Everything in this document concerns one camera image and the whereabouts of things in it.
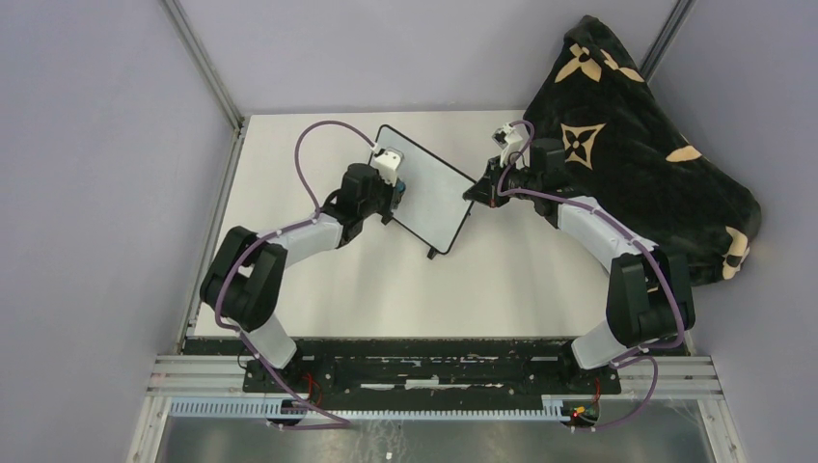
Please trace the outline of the blue whiteboard eraser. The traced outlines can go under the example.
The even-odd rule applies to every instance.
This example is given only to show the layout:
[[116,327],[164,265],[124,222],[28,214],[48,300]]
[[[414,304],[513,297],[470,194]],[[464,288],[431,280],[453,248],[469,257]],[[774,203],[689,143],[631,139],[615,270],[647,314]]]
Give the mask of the blue whiteboard eraser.
[[393,191],[393,201],[399,203],[401,201],[405,191],[406,191],[405,183],[402,180],[398,179],[396,184],[395,184],[394,191]]

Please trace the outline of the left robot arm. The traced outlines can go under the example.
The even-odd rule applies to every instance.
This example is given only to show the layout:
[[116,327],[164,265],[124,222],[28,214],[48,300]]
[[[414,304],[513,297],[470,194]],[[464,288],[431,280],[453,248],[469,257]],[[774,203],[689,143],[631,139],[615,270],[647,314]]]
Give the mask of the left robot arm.
[[227,319],[227,327],[267,362],[266,378],[277,390],[296,390],[304,376],[303,366],[292,360],[295,341],[275,315],[285,271],[345,246],[374,214],[390,220],[404,192],[397,167],[353,163],[315,216],[266,235],[241,226],[225,235],[201,283],[200,298],[217,321]]

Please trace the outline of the small black-framed whiteboard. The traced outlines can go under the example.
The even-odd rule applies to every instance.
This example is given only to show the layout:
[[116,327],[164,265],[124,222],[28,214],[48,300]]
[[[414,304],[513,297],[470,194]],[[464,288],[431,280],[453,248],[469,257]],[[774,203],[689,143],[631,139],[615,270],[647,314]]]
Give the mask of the small black-framed whiteboard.
[[428,259],[448,254],[474,204],[464,193],[477,181],[389,124],[375,142],[402,155],[397,171],[405,191],[393,221],[428,247]]

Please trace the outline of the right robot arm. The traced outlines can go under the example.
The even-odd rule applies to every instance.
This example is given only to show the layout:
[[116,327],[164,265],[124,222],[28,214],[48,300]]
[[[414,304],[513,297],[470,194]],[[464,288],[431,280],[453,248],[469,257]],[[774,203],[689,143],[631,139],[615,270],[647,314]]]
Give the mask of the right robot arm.
[[605,318],[568,344],[568,360],[557,368],[560,385],[581,393],[595,382],[596,368],[681,345],[695,324],[686,256],[639,236],[582,194],[567,174],[557,140],[535,141],[523,166],[516,164],[520,154],[520,145],[504,145],[464,200],[489,207],[512,198],[532,202],[538,215],[579,241],[609,276]]

